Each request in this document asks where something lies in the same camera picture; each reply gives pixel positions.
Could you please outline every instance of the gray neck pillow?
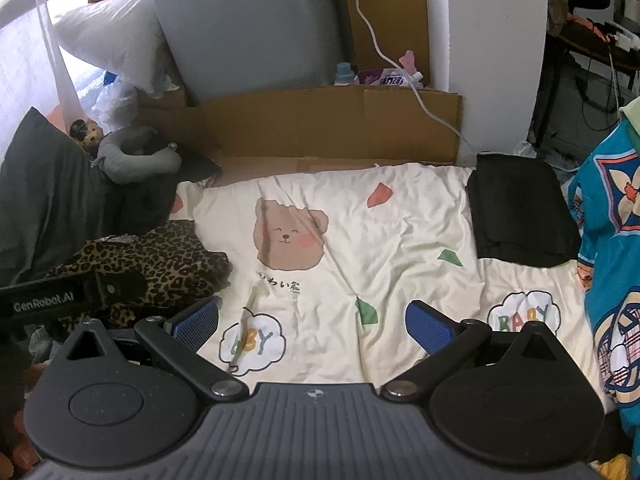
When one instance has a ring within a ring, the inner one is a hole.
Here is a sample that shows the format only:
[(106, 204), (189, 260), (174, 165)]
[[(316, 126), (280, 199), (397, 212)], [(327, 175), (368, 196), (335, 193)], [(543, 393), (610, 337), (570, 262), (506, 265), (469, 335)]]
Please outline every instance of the gray neck pillow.
[(156, 174), (174, 174), (180, 169), (182, 159), (175, 153), (176, 145), (152, 155), (134, 155), (157, 135), (150, 126), (129, 126), (105, 136), (98, 147), (98, 166), (116, 184), (142, 182)]

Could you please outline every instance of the bed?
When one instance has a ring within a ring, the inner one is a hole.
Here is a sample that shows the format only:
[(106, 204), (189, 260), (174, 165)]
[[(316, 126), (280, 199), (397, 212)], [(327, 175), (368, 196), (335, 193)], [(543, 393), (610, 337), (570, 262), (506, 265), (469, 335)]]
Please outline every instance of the bed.
[(470, 172), (404, 164), (179, 184), (171, 218), (192, 219), (204, 247), (233, 266), (200, 355), (251, 388), (379, 387), (426, 355), (404, 323), (420, 299), (494, 330), (543, 320), (606, 404), (575, 261), (537, 269), (478, 260)]

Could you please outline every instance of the leopard print fabric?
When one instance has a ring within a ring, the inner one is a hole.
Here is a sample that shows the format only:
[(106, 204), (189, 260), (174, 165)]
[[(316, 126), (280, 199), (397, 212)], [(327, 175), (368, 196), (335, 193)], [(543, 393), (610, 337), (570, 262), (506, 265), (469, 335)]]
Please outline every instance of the leopard print fabric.
[(63, 317), (59, 322), (67, 332), (72, 332), (85, 317), (97, 317), (107, 328), (131, 328), (152, 314), (174, 316), (228, 286), (231, 264), (225, 253), (205, 250), (193, 221), (169, 220), (164, 227), (149, 231), (132, 243), (87, 242), (71, 261), (47, 276), (89, 270), (106, 274), (137, 270), (146, 277), (146, 296), (127, 304), (112, 304), (108, 309)]

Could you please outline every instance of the white pillow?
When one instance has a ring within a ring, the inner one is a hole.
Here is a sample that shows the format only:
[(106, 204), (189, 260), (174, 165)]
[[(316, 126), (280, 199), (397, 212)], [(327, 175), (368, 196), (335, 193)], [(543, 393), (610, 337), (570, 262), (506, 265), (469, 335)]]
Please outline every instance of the white pillow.
[(67, 12), (54, 26), (60, 46), (149, 94), (162, 90), (164, 36), (153, 0), (103, 0)]

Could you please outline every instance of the ridged gray plastic surface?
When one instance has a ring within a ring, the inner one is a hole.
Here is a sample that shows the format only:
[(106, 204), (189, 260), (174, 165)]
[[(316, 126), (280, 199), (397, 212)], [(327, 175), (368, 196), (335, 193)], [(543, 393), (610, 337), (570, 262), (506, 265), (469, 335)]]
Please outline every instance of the ridged gray plastic surface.
[(156, 462), (81, 472), (50, 462), (31, 480), (598, 480), (586, 464), (516, 473), (441, 442), (415, 406), (381, 400), (370, 384), (260, 384), (219, 404), (186, 443)]
[(154, 0), (198, 102), (259, 89), (332, 84), (344, 61), (334, 0)]

